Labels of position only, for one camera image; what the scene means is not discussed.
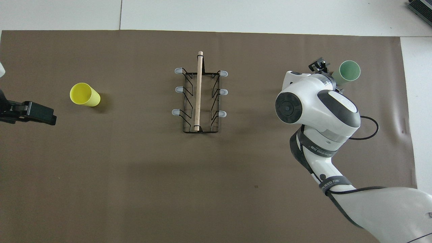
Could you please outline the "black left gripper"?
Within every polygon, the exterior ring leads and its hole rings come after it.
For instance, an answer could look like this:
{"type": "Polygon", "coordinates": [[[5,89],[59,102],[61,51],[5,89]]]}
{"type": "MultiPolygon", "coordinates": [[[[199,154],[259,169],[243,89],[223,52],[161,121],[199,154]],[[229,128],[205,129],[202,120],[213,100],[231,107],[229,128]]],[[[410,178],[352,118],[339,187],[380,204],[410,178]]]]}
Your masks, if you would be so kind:
{"type": "Polygon", "coordinates": [[[8,101],[0,89],[0,120],[9,124],[36,122],[55,126],[57,117],[53,109],[38,103],[8,101]]]}

